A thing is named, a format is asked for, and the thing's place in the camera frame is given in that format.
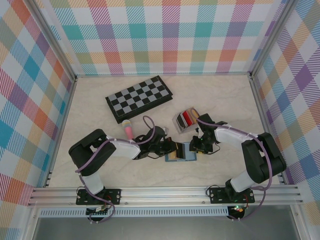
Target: aluminum rail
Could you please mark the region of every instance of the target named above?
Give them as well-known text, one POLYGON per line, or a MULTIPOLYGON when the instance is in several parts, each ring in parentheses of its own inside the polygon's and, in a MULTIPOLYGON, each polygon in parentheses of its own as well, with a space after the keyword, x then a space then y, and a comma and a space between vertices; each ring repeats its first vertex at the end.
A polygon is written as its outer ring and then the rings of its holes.
MULTIPOLYGON (((211 204, 206 196, 207 186, 182 187, 122 187, 120 205, 126 207, 196 207, 196 206, 234 206, 234 203, 211 204)), ((76 187, 35 188, 29 201, 30 208, 84 207, 76 205, 76 187)), ((255 203, 263 197, 262 191, 254 190, 255 203)), ((272 185, 266 192, 264 205, 300 205, 303 203, 296 185, 272 185)))

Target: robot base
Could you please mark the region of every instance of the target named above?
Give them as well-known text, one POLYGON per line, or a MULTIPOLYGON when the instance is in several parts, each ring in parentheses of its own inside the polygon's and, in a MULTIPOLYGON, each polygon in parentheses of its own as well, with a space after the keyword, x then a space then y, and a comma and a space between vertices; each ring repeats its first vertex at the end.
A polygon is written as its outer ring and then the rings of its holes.
POLYGON ((254 192, 249 188, 239 192, 233 201, 230 200, 224 187, 211 187, 208 192, 211 204, 253 204, 255 202, 254 192))
MULTIPOLYGON (((106 189, 104 188, 96 194, 97 197, 112 202, 114 205, 120 204, 121 189, 106 189)), ((76 205, 104 205, 105 202, 100 201, 87 193, 85 189, 77 191, 76 205)))

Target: pink object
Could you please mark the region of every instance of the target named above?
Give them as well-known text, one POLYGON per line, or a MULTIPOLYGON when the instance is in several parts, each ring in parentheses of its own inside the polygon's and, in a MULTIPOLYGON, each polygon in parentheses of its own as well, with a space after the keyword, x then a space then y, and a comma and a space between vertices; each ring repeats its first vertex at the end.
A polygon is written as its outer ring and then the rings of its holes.
POLYGON ((131 122, 129 120, 124 120, 122 122, 122 128, 124 129, 124 132, 128 140, 131 140, 134 138, 134 134, 132 133, 131 122))

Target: plaid wallpaper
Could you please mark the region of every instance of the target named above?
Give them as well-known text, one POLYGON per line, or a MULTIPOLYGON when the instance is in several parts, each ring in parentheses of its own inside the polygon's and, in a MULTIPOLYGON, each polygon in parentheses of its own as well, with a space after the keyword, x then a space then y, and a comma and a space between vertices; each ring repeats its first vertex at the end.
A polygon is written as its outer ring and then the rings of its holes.
POLYGON ((287 1, 288 0, 281 0, 281 3, 279 5, 278 9, 276 10, 276 13, 275 13, 274 17, 273 17, 273 19, 272 19, 267 31, 265 32, 265 35, 263 36, 263 39, 262 39, 262 41, 261 41, 261 43, 259 45, 259 48, 258 48, 258 50, 256 51, 256 53, 254 55, 253 61, 251 62, 251 65, 249 67, 248 72, 251 72, 253 70, 253 68, 254 68, 254 66, 255 66, 255 64, 257 62, 257 59, 260 56, 261 51, 264 49, 264 47, 265 47, 265 45, 266 45, 266 43, 267 43, 267 41, 269 39, 270 34, 274 30, 276 22, 278 21, 282 11, 285 8, 285 5, 286 5, 287 1))
POLYGON ((320 239, 320 1, 300 0, 256 84, 263 108, 298 184, 309 230, 320 239))
POLYGON ((45 177, 72 81, 22 0, 0 0, 0 239, 45 177))
POLYGON ((247 72, 285 1, 37 0, 85 75, 247 72))

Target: gray floor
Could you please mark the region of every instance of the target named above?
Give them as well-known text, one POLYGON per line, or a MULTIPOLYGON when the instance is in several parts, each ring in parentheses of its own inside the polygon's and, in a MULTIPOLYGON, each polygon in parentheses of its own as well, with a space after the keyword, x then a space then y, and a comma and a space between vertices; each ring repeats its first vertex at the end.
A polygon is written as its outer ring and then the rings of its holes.
MULTIPOLYGON (((78 187, 77 169, 68 150, 93 130, 101 128, 106 134, 125 138, 125 133, 112 115, 105 97, 131 87, 149 77, 80 78, 67 118, 61 145, 49 187, 78 187)), ((190 142, 195 131, 178 134, 172 118, 189 107, 200 114, 208 113, 215 122, 225 121, 235 128, 262 133, 263 127, 246 75, 161 76, 173 93, 173 100, 145 113, 156 125, 169 128, 169 137, 176 142, 190 142)), ((138 115, 131 120, 135 136, 149 130, 138 115)), ((227 144, 213 155, 197 155, 197 161, 165 162, 144 158, 133 161, 111 157, 99 174, 109 187, 168 187, 224 185, 245 169, 242 151, 227 144)), ((273 184, 279 184, 277 177, 273 184)))
POLYGON ((96 225, 85 218, 41 218, 33 240, 296 240, 297 236, 289 206, 263 206, 241 222, 226 217, 114 217, 96 225))

